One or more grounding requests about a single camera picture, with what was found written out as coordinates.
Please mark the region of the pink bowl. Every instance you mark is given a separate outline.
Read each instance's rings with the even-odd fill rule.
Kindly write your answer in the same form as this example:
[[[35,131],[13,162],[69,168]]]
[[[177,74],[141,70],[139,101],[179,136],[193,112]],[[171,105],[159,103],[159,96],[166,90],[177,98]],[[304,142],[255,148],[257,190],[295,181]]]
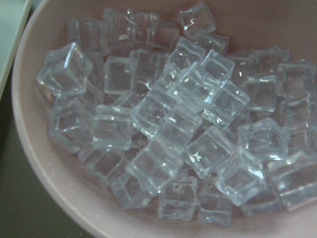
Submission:
[[[123,211],[111,192],[86,176],[79,161],[47,136],[48,106],[36,75],[49,50],[65,43],[64,20],[100,16],[103,9],[137,8],[176,17],[193,0],[45,0],[29,20],[13,67],[12,102],[17,131],[37,177],[57,204],[98,238],[314,238],[317,204],[290,212],[244,218],[235,213],[224,228],[157,218],[153,208]],[[231,49],[278,45],[294,60],[317,60],[317,3],[314,0],[210,0],[219,34]]]

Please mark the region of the cream serving tray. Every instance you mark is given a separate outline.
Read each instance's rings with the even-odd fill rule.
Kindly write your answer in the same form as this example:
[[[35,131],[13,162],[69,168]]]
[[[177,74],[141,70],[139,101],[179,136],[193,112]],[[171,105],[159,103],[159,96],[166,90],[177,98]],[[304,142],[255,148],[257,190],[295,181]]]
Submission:
[[[0,93],[2,94],[32,6],[30,0],[0,1]]]

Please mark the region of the pile of clear ice cubes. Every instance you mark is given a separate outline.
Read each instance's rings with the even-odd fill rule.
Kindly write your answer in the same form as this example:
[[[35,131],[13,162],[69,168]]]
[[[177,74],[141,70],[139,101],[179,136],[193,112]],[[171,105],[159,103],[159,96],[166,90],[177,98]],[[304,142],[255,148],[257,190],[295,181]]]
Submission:
[[[317,197],[317,67],[280,47],[228,53],[210,9],[69,18],[36,81],[48,136],[123,209],[229,226]]]

